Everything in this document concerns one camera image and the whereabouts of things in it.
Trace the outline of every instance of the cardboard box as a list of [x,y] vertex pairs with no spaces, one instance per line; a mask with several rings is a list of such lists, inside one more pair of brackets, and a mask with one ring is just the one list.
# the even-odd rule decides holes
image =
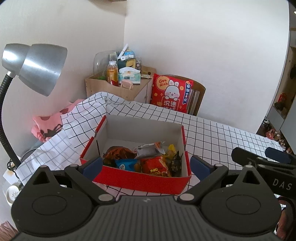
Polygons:
[[139,145],[165,141],[166,151],[174,144],[182,155],[181,177],[160,177],[103,166],[95,182],[115,187],[153,193],[180,194],[191,178],[188,153],[185,151],[184,127],[177,123],[134,118],[119,115],[105,115],[83,153],[81,164],[103,156],[111,146],[124,146],[134,150]]

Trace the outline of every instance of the cartoon rabbit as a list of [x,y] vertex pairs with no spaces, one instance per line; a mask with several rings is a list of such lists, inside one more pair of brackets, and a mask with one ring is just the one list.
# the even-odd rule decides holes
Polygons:
[[174,81],[170,80],[168,82],[168,87],[165,89],[165,98],[171,98],[174,99],[174,101],[177,101],[178,97],[180,96],[178,86],[179,82],[174,83]]

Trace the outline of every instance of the plastic bottle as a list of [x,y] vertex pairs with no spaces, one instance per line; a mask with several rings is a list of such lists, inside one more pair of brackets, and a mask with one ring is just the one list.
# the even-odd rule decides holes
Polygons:
[[111,85],[119,86],[118,84],[118,67],[116,61],[109,61],[107,67],[107,81]]

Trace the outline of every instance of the wooden chair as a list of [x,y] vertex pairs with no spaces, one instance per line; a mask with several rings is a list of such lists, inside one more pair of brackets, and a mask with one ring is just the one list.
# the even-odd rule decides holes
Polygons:
[[[174,77],[179,80],[191,80],[186,77],[177,76],[177,75],[167,75],[168,77]],[[188,104],[187,104],[187,114],[197,115],[198,110],[200,108],[200,104],[202,102],[203,96],[205,94],[205,87],[196,81],[193,81],[193,87],[191,88]]]

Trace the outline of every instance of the white tablecloth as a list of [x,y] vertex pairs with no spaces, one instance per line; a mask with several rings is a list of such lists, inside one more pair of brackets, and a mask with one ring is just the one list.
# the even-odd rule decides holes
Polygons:
[[[19,166],[16,173],[23,184],[27,183],[40,165],[45,164],[51,170],[61,170],[70,164],[80,164],[79,156],[89,138],[94,136],[94,131],[105,114],[182,124],[185,129],[189,158],[192,155],[198,155],[212,165],[221,163],[229,169],[242,169],[231,159],[231,151],[235,147],[241,147],[262,157],[265,157],[264,151],[267,147],[281,150],[276,141],[266,137],[200,117],[150,104],[125,101],[113,94],[99,92],[78,104],[70,113],[63,115],[62,131],[39,147]],[[190,182],[183,192],[198,182],[198,178],[192,173]],[[116,198],[120,195],[163,195],[112,186],[105,188]]]

